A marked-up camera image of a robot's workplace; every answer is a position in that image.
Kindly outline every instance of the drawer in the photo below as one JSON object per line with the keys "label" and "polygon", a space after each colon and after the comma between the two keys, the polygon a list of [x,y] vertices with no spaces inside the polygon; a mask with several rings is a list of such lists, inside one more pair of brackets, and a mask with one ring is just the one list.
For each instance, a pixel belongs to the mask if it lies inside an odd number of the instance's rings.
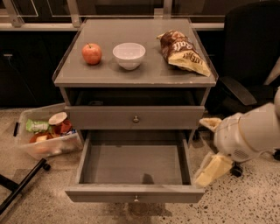
{"label": "drawer", "polygon": [[90,131],[75,184],[74,202],[196,203],[185,134],[180,130]]}
{"label": "drawer", "polygon": [[203,106],[66,107],[77,130],[193,130]]}

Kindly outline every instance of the apple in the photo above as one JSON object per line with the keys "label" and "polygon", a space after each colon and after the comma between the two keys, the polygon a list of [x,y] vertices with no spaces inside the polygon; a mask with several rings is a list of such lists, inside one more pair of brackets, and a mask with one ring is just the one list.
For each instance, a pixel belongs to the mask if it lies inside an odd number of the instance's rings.
{"label": "apple", "polygon": [[81,54],[89,65],[96,65],[102,59],[102,49],[93,43],[84,45],[81,49]]}

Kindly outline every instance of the bin handle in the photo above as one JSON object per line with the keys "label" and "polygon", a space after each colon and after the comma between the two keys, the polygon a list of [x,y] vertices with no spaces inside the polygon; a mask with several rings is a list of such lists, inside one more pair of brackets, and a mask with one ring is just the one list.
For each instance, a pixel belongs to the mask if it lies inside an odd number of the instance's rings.
{"label": "bin handle", "polygon": [[18,127],[19,127],[19,122],[16,122],[16,125],[15,125],[15,129],[14,129],[14,137],[16,137],[17,136],[17,134],[18,134]]}

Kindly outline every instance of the metal knob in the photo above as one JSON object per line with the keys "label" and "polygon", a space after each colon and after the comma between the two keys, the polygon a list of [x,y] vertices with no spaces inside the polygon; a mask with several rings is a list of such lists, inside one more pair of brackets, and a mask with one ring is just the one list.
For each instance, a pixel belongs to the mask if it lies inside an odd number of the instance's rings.
{"label": "metal knob", "polygon": [[139,202],[137,195],[135,196],[134,202]]}
{"label": "metal knob", "polygon": [[139,123],[139,122],[140,122],[138,116],[136,116],[136,115],[134,116],[133,122],[134,122],[134,123]]}

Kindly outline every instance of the chip bag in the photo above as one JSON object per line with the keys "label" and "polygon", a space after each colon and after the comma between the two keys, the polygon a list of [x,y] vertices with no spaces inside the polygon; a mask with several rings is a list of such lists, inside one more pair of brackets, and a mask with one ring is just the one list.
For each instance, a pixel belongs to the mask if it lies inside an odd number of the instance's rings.
{"label": "chip bag", "polygon": [[157,36],[157,39],[160,39],[162,54],[168,64],[210,76],[207,63],[200,57],[193,42],[182,32],[169,30]]}

